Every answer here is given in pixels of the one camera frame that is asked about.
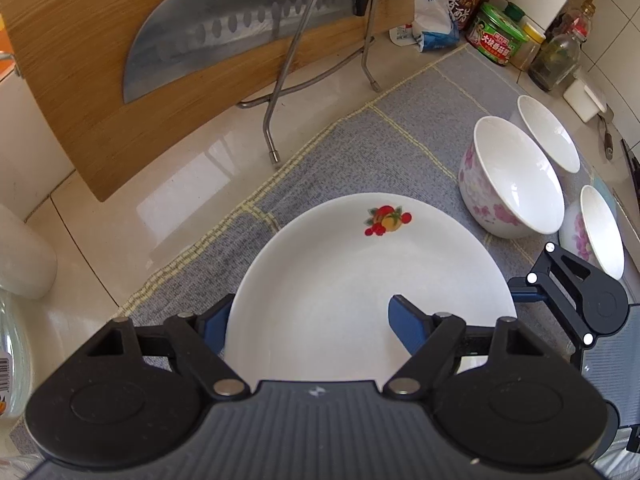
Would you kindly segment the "white blue salt bag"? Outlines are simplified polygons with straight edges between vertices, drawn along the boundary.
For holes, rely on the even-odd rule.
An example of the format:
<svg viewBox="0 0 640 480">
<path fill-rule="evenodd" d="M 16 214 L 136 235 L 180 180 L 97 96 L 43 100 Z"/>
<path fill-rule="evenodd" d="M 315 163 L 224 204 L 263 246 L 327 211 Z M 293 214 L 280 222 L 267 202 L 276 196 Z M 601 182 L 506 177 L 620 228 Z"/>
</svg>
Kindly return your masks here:
<svg viewBox="0 0 640 480">
<path fill-rule="evenodd" d="M 452 47 L 460 39 L 448 0 L 414 0 L 413 21 L 390 29 L 388 36 L 395 46 L 415 46 L 419 52 Z"/>
</svg>

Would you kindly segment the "grey checked cloth mat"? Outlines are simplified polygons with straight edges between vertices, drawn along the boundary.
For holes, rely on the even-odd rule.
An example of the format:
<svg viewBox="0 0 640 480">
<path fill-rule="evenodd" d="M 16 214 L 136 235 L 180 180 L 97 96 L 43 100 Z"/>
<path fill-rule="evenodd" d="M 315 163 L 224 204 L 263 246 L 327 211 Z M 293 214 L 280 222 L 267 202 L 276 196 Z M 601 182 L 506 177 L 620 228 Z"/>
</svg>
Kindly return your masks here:
<svg viewBox="0 0 640 480">
<path fill-rule="evenodd" d="M 149 321 L 233 292 L 278 229 L 338 196 L 422 200 L 472 232 L 505 276 L 527 271 L 541 240 L 485 232 L 462 203 L 457 173 L 475 123 L 509 117 L 535 86 L 468 47 L 419 53 L 380 42 L 374 62 L 382 93 L 348 66 L 279 103 L 280 170 L 264 151 L 262 111 L 232 108 L 107 200 L 68 174 L 27 218 L 58 258 L 46 296 L 15 300 L 34 382 L 117 312 Z"/>
</svg>

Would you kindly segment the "plain white bowl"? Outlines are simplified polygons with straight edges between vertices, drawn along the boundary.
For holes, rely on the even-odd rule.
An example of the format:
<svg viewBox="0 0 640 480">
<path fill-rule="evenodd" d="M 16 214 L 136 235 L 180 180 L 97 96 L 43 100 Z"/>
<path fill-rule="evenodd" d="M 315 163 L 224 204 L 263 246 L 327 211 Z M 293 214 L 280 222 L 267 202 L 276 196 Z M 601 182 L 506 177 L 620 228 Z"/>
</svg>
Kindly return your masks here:
<svg viewBox="0 0 640 480">
<path fill-rule="evenodd" d="M 544 104 L 523 94 L 516 101 L 510 121 L 538 144 L 555 169 L 564 174 L 578 173 L 580 158 L 577 148 L 562 122 Z"/>
</svg>

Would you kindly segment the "pink floral white bowl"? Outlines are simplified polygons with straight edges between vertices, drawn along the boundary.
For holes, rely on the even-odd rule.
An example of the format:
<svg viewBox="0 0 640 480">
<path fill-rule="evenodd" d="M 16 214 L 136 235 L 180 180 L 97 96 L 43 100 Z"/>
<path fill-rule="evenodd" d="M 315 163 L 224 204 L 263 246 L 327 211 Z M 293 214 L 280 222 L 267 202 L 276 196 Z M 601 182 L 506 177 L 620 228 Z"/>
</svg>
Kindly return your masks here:
<svg viewBox="0 0 640 480">
<path fill-rule="evenodd" d="M 517 240 L 559 231 L 564 197 L 550 160 L 512 122 L 480 118 L 458 172 L 460 194 L 489 234 Z"/>
</svg>

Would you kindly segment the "yellow lid spice jar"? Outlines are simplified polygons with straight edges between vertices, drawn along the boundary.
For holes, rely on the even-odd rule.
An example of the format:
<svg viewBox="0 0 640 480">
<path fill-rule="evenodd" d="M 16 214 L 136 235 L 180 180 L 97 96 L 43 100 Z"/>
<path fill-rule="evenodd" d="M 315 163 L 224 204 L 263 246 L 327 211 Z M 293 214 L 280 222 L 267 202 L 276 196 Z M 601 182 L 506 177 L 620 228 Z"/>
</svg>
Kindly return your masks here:
<svg viewBox="0 0 640 480">
<path fill-rule="evenodd" d="M 510 63 L 521 72 L 526 72 L 534 58 L 536 58 L 546 36 L 544 31 L 527 16 L 521 20 L 521 29 L 525 32 L 526 40 L 510 58 Z"/>
</svg>

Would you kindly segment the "glass jar green lid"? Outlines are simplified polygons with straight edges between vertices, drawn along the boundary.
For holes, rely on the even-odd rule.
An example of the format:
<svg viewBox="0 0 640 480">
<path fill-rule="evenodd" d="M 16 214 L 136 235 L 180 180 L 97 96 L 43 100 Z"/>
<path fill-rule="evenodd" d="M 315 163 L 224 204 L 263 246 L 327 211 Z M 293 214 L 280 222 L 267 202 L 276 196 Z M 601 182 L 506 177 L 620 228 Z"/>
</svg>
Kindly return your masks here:
<svg viewBox="0 0 640 480">
<path fill-rule="evenodd" d="M 18 419 L 32 391 L 32 355 L 14 297 L 1 291 L 1 418 Z"/>
</svg>

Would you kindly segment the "green lidded sauce jar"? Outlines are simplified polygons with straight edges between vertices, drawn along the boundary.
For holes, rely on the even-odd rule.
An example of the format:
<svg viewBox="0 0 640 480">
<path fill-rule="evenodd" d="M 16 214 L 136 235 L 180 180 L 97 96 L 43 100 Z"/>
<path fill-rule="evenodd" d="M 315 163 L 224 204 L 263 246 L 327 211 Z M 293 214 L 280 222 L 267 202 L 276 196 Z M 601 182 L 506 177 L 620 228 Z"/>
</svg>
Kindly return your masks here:
<svg viewBox="0 0 640 480">
<path fill-rule="evenodd" d="M 488 2 L 480 5 L 466 33 L 470 44 L 492 62 L 505 66 L 528 36 L 502 11 Z"/>
</svg>

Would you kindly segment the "steel santoku knife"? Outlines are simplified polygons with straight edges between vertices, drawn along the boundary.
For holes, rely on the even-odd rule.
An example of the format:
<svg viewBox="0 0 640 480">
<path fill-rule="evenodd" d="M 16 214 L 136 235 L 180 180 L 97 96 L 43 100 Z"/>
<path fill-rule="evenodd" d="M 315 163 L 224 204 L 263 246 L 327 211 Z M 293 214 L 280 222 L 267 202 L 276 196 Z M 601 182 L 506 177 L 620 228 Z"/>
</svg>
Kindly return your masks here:
<svg viewBox="0 0 640 480">
<path fill-rule="evenodd" d="M 134 36 L 122 98 L 134 102 L 199 70 L 310 28 L 363 16 L 370 0 L 163 0 Z"/>
</svg>

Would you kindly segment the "bamboo cutting board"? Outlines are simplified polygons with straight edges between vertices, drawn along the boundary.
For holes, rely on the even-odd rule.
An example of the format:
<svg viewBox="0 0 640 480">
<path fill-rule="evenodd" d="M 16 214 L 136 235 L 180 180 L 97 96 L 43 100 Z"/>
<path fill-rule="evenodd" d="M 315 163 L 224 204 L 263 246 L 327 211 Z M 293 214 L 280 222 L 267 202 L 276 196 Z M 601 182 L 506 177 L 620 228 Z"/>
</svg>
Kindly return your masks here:
<svg viewBox="0 0 640 480">
<path fill-rule="evenodd" d="M 1 0 L 17 65 L 75 169 L 106 200 L 213 117 L 277 79 L 278 40 L 126 103 L 134 35 L 163 0 Z"/>
</svg>

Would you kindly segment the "fruit-pattern plate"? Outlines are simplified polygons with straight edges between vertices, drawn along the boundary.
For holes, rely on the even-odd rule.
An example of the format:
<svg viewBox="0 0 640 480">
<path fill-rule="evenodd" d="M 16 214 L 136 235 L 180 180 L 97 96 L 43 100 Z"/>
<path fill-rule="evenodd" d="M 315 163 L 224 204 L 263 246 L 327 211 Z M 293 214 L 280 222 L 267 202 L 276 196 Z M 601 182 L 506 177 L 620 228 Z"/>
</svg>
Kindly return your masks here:
<svg viewBox="0 0 640 480">
<path fill-rule="evenodd" d="M 506 280 L 461 223 L 413 198 L 362 193 L 292 220 L 235 294 L 224 359 L 248 384 L 386 382 L 408 360 L 393 296 L 476 326 L 514 315 Z"/>
</svg>

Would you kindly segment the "oil glass bottle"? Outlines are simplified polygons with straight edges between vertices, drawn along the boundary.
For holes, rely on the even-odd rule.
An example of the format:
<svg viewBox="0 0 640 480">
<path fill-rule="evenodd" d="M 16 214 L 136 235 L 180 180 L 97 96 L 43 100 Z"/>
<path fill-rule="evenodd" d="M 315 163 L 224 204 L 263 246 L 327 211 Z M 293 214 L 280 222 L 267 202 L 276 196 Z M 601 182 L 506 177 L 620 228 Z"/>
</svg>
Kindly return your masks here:
<svg viewBox="0 0 640 480">
<path fill-rule="evenodd" d="M 540 49 L 528 69 L 529 78 L 541 90 L 552 91 L 567 75 L 574 72 L 587 39 L 587 29 L 572 25 L 566 32 L 554 36 Z"/>
</svg>

